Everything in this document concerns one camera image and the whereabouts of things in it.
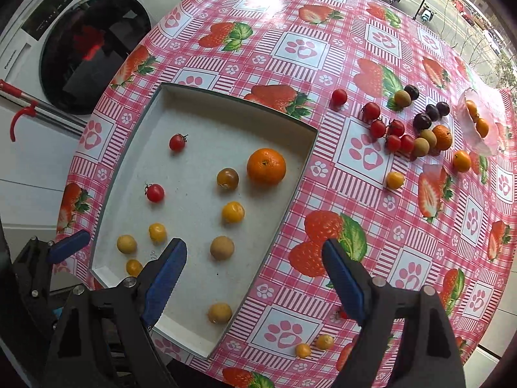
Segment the red cherry tomato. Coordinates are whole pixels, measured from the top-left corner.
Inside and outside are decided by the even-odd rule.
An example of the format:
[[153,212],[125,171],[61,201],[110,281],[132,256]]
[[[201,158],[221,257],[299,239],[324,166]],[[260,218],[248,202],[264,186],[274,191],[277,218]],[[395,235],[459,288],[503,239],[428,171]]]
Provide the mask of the red cherry tomato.
[[410,135],[403,135],[400,137],[400,151],[404,153],[412,153],[413,148],[415,147],[415,139]]
[[401,123],[398,119],[394,119],[388,125],[388,134],[394,134],[397,137],[402,137],[404,135],[404,131],[404,124]]
[[381,108],[375,102],[368,102],[363,106],[363,119],[366,123],[381,116]]
[[370,134],[373,138],[381,138],[386,134],[386,126],[380,119],[376,119],[370,124]]
[[344,105],[348,100],[348,95],[343,89],[337,89],[332,92],[332,102],[334,105]]
[[390,134],[386,137],[386,147],[392,153],[395,153],[400,149],[401,141],[400,137],[397,135]]
[[145,195],[152,203],[159,203],[165,197],[165,191],[161,185],[151,184],[145,186]]
[[176,134],[169,140],[169,147],[172,151],[182,151],[187,142],[187,135]]

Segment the shallow tray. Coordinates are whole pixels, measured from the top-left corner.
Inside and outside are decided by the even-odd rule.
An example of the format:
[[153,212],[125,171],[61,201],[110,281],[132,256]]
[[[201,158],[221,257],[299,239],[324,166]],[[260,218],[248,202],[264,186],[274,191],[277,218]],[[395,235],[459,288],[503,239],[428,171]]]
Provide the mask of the shallow tray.
[[[188,134],[185,150],[174,155],[169,139]],[[94,240],[91,269],[104,286],[127,277],[126,261],[143,265],[156,259],[178,237],[187,244],[187,264],[155,326],[163,336],[200,358],[210,356],[228,325],[208,321],[215,302],[228,303],[235,317],[276,238],[316,140],[317,130],[262,105],[188,86],[162,84],[135,126],[111,181]],[[250,154],[262,147],[278,150],[287,173],[276,187],[258,188],[247,178]],[[221,191],[217,173],[232,167],[239,173],[234,192]],[[165,200],[150,203],[145,184],[161,184]],[[222,207],[240,202],[244,220],[225,225]],[[155,246],[150,224],[163,223],[167,241]],[[132,235],[138,250],[124,255],[116,240]],[[227,261],[216,262],[211,241],[226,235],[235,243]]]

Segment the table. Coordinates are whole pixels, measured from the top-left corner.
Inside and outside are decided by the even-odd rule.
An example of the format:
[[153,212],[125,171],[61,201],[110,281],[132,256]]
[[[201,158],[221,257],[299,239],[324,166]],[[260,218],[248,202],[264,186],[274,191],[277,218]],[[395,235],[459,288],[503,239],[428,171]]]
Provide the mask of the table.
[[[184,0],[149,32],[97,104],[73,157],[58,238],[79,229],[95,233],[121,151],[161,82],[254,100],[307,121],[319,136],[271,254],[213,358],[198,359],[153,333],[159,350],[217,379],[223,369],[239,368],[255,372],[242,371],[261,386],[330,386],[340,352],[360,328],[339,315],[328,277],[302,274],[298,269],[314,272],[289,257],[301,243],[311,246],[306,230],[312,235],[312,225],[305,226],[304,218],[329,210],[342,215],[332,219],[342,220],[345,231],[359,236],[353,256],[372,275],[399,287],[428,284],[449,292],[450,321],[461,337],[463,360],[469,357],[501,299],[513,259],[517,161],[508,127],[515,118],[504,90],[487,87],[438,36],[378,0]],[[283,86],[267,89],[266,96],[254,88],[278,84]],[[416,85],[420,98],[395,113],[386,107],[388,97],[405,84]],[[360,120],[363,105],[376,101],[385,121],[397,118],[412,133],[416,112],[438,101],[454,106],[468,87],[478,90],[500,132],[498,155],[481,159],[475,171],[452,169],[452,149],[464,148],[452,115],[453,148],[413,162],[386,154]],[[348,92],[340,110],[329,106],[336,88]],[[396,191],[383,187],[391,169],[406,177]],[[441,211],[427,220],[419,207],[422,177],[438,186],[441,198],[434,206]],[[63,207],[70,200],[71,211]],[[87,247],[56,270],[94,287],[89,259]],[[463,285],[443,287],[446,273]],[[402,323],[394,323],[374,386],[389,378],[401,331]],[[294,346],[312,343],[318,334],[333,336],[334,347],[295,358]]]

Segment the washing machine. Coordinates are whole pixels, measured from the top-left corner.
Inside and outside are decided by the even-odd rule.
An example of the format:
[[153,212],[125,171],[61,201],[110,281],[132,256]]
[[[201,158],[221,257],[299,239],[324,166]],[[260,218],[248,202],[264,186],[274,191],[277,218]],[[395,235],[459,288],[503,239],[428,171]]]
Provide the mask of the washing machine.
[[24,0],[0,36],[0,79],[86,119],[126,56],[180,0]]

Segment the pink bowl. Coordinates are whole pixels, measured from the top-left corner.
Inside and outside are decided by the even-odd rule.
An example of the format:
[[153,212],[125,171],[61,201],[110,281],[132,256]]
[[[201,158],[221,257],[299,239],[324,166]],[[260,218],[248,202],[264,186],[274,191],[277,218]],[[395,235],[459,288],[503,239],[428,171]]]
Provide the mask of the pink bowl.
[[[471,100],[476,104],[480,118],[483,118],[489,124],[488,134],[485,138],[481,138],[476,130],[476,125],[474,121],[472,121],[469,109],[467,108],[467,100]],[[453,106],[453,116],[461,127],[463,142],[466,148],[485,157],[495,156],[497,154],[497,139],[499,137],[497,126],[494,122],[492,112],[474,89],[466,89],[461,94],[458,103],[456,106]]]

